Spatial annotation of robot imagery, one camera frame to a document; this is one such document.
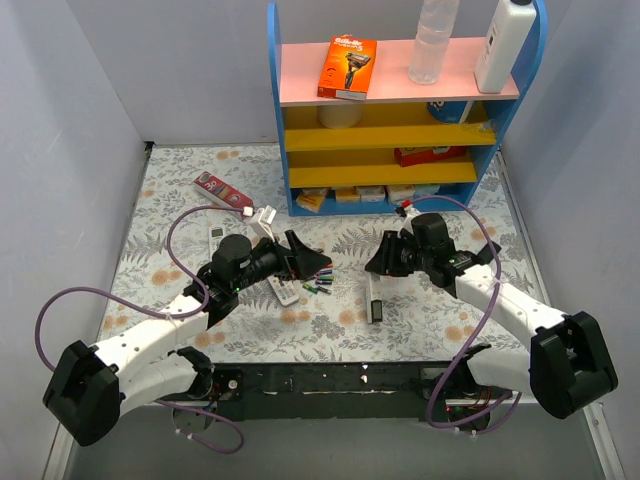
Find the white slim remote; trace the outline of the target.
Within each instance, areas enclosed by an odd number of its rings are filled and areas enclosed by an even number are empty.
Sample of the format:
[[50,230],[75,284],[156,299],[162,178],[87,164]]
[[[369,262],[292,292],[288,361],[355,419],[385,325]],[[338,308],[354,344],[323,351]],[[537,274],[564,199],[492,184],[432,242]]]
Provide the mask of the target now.
[[374,323],[374,316],[373,316],[373,277],[371,274],[369,274],[368,272],[366,272],[365,275],[366,279],[365,279],[365,294],[366,294],[366,314],[367,314],[367,322],[369,324]]

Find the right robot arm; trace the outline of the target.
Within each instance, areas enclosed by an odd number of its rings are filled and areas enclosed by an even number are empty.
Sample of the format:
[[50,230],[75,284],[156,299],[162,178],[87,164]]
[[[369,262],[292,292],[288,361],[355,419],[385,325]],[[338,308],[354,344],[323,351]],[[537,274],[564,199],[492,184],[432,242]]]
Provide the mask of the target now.
[[551,416],[565,419],[619,384],[597,320],[547,306],[498,278],[500,248],[487,243],[479,253],[456,248],[439,214],[409,210],[399,231],[387,230],[365,266],[367,293],[386,277],[422,272],[452,297],[482,311],[509,331],[524,352],[500,352],[489,345],[466,346],[437,378],[430,397],[445,386],[464,397],[486,387],[533,396]]

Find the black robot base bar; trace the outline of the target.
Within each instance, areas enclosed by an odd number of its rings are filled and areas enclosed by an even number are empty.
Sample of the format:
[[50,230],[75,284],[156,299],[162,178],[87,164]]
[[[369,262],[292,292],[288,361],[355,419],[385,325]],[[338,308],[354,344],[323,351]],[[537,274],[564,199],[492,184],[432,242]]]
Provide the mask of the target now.
[[233,421],[388,419],[423,422],[447,361],[226,363],[198,401]]

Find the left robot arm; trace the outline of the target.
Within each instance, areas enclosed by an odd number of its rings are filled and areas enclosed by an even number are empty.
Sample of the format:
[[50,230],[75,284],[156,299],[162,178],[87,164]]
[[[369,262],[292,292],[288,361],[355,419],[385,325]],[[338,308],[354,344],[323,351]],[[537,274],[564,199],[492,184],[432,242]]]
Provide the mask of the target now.
[[45,407],[79,445],[89,446],[121,416],[147,403],[174,394],[205,398],[214,385],[214,367],[185,341],[226,318],[238,306],[240,291],[270,277],[305,280],[332,262],[294,231],[285,236],[285,245],[270,238],[253,244],[240,234],[224,237],[159,317],[91,346],[76,341],[66,347],[45,391]]

